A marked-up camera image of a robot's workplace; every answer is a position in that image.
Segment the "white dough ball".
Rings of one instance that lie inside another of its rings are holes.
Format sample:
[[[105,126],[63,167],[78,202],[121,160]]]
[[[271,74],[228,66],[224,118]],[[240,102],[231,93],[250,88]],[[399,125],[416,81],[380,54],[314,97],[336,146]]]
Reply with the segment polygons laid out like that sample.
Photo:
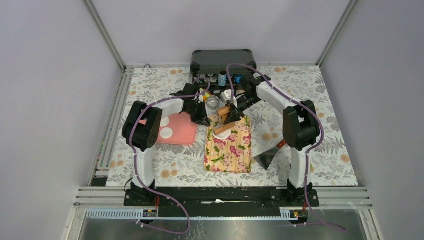
[[[218,139],[218,140],[226,140],[227,138],[230,137],[231,135],[231,130],[227,129],[219,134],[215,133],[214,131],[212,132],[212,135],[214,138]]]

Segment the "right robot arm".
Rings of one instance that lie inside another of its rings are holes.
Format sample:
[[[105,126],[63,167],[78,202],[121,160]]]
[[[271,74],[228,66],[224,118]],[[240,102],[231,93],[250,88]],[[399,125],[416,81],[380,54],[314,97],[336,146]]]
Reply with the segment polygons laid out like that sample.
[[[253,77],[244,75],[240,80],[243,96],[236,99],[234,90],[221,94],[229,105],[225,124],[240,120],[244,111],[260,101],[268,103],[282,116],[282,135],[290,148],[291,170],[287,180],[287,201],[293,206],[301,205],[313,185],[310,180],[310,155],[324,140],[324,127],[311,100],[300,101],[277,87],[267,75]]]

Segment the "floral yellow tray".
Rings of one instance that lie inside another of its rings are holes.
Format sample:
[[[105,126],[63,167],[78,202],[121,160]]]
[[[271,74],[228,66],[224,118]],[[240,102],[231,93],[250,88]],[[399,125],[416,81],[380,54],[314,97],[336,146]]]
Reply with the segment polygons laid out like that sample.
[[[209,172],[248,174],[252,171],[252,122],[249,117],[235,123],[229,135],[215,136],[222,119],[218,115],[209,118],[203,165]]]

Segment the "wooden double-ended rolling pin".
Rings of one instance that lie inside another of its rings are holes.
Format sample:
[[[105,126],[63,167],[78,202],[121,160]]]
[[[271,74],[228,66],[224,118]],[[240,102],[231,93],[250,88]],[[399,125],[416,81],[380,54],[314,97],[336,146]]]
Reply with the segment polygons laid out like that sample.
[[[217,115],[221,118],[221,124],[215,127],[214,133],[216,135],[222,134],[223,132],[230,130],[236,126],[235,122],[228,122],[229,113],[231,112],[231,106],[221,107],[217,110]]]

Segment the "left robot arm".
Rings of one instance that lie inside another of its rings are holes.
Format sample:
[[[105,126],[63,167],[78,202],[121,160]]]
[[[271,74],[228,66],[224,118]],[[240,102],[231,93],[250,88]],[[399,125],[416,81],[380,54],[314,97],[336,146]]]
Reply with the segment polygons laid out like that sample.
[[[153,175],[153,151],[160,135],[162,119],[173,114],[187,113],[194,124],[211,125],[206,113],[205,104],[200,102],[209,86],[200,90],[192,83],[185,84],[183,90],[170,94],[168,97],[147,104],[135,101],[130,109],[122,128],[122,137],[133,151],[133,177],[130,190],[136,199],[144,206],[152,204],[155,195],[153,190],[155,178]]]

